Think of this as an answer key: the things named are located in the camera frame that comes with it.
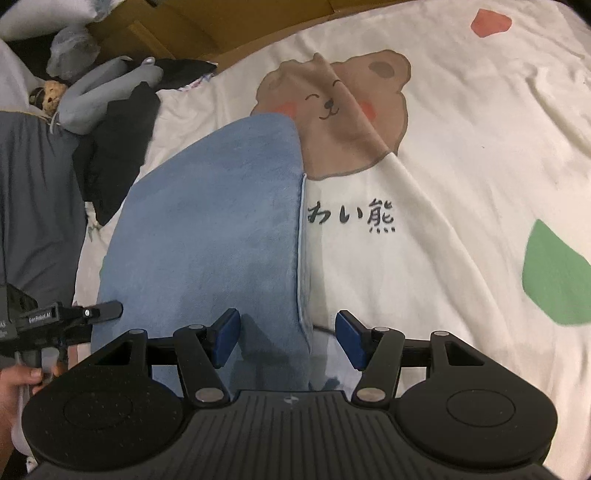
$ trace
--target metal screw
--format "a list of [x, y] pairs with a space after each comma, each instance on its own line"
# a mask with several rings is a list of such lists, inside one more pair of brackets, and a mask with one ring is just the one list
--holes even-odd
[[374, 387], [362, 388], [356, 395], [358, 399], [368, 403], [376, 403], [386, 398], [386, 392], [384, 390]]
[[223, 391], [219, 388], [200, 388], [195, 392], [195, 398], [203, 403], [213, 403], [223, 399]]

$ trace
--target red shape pattern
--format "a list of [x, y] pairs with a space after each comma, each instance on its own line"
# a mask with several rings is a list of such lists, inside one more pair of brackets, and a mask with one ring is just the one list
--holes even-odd
[[480, 38], [484, 38], [494, 33], [506, 32], [512, 23], [513, 21], [506, 15], [481, 8], [474, 17], [470, 28]]
[[297, 113], [297, 105], [295, 102], [285, 102], [273, 110], [273, 113], [282, 113], [294, 119]]
[[374, 106], [370, 102], [364, 102], [364, 101], [359, 102], [359, 106], [361, 107], [361, 110], [363, 111], [365, 116], [368, 118], [368, 120], [370, 122], [373, 122], [375, 120], [375, 116], [376, 116]]

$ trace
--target teddy bear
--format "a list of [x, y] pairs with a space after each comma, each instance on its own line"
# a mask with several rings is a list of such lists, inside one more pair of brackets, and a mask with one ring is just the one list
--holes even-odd
[[283, 113], [297, 127], [310, 180], [357, 173], [398, 147], [408, 125], [402, 87], [411, 66], [402, 54], [382, 50], [328, 63], [281, 63], [256, 92], [251, 115]]
[[55, 80], [46, 80], [43, 87], [38, 87], [29, 95], [29, 103], [48, 116], [56, 113], [57, 106], [68, 87]]

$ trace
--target white bedding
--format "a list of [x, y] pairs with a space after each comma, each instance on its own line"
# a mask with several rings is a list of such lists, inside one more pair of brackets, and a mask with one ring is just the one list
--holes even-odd
[[[471, 25], [480, 9], [510, 18], [510, 27], [499, 17], [496, 26], [475, 24], [477, 35]], [[485, 36], [486, 28], [497, 33]], [[303, 225], [302, 314], [331, 327], [335, 313], [349, 309], [368, 326], [393, 327], [408, 338], [451, 331], [552, 399], [559, 423], [545, 464], [562, 478], [587, 479], [591, 315], [584, 302], [573, 300], [579, 315], [570, 316], [564, 305], [545, 304], [540, 289], [552, 283], [540, 287], [536, 276], [544, 267], [539, 259], [554, 250], [527, 247], [532, 231], [544, 248], [556, 245], [547, 225], [574, 256], [591, 260], [591, 33], [567, 7], [551, 0], [415, 0], [292, 35], [197, 89], [160, 91], [139, 178], [248, 116], [259, 84], [282, 61], [307, 62], [319, 52], [332, 63], [382, 50], [410, 62], [402, 89], [408, 128], [398, 155], [360, 173], [307, 180], [304, 205], [320, 202], [332, 216]], [[395, 232], [387, 238], [369, 232], [373, 198], [392, 204]], [[346, 224], [339, 222], [341, 206], [351, 214]], [[96, 300], [118, 218], [101, 230], [89, 227], [79, 304]], [[576, 288], [588, 291], [585, 260], [561, 248], [564, 265], [578, 262]], [[538, 261], [523, 279], [526, 252]], [[554, 276], [568, 283], [569, 272]], [[556, 288], [568, 296], [567, 283]], [[402, 386], [410, 382], [403, 377]]]
[[20, 58], [0, 40], [0, 110], [43, 116], [29, 105], [29, 94], [43, 81], [35, 77]]

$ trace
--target bed sheet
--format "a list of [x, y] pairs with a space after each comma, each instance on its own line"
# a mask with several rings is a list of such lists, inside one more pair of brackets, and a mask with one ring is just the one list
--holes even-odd
[[[385, 125], [395, 126], [386, 142], [393, 153], [383, 160], [334, 171], [324, 158], [335, 145], [303, 142], [304, 156], [320, 159], [312, 165], [328, 165], [307, 170], [304, 189], [304, 320], [331, 328], [347, 308], [409, 338], [453, 332], [550, 396], [559, 424], [546, 465], [586, 479], [590, 49], [584, 22], [551, 0], [415, 0], [334, 20], [195, 90], [160, 91], [139, 177], [258, 105], [296, 117], [308, 100], [282, 90], [282, 61], [305, 70], [319, 53], [337, 72], [357, 58], [379, 78], [398, 78], [390, 96], [370, 96], [369, 106], [356, 97], [368, 119], [386, 115]], [[376, 54], [392, 60], [373, 61]], [[363, 79], [348, 72], [363, 93]], [[273, 90], [266, 99], [261, 85]], [[396, 113], [380, 112], [384, 106]], [[96, 299], [118, 218], [99, 231], [89, 226], [79, 303]], [[403, 376], [401, 387], [414, 380]]]

